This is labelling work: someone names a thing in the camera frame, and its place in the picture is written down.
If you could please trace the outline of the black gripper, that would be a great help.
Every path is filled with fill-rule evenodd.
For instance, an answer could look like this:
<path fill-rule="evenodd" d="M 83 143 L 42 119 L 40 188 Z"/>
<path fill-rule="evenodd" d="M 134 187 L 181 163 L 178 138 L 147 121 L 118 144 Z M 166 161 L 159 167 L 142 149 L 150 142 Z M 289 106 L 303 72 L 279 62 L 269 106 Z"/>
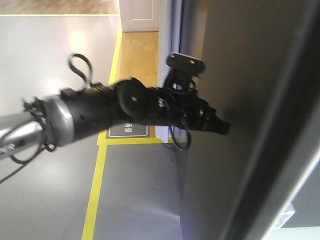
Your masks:
<path fill-rule="evenodd" d="M 216 110 L 198 96 L 195 88 L 176 89 L 162 87 L 159 98 L 163 108 L 159 111 L 159 125 L 183 130 L 213 132 L 227 135 L 231 124 L 216 115 Z"/>

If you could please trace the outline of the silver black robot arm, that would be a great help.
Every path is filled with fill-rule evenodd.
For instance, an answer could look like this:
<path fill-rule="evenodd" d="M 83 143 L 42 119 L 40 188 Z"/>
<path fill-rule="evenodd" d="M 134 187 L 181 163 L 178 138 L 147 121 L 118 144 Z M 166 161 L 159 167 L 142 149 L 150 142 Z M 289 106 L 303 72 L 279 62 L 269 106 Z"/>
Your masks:
<path fill-rule="evenodd" d="M 0 119 L 0 156 L 36 145 L 53 151 L 123 123 L 175 126 L 226 135 L 230 124 L 199 98 L 194 88 L 146 87 L 138 79 L 83 90 L 63 89 L 44 100 L 23 104 L 24 111 Z"/>

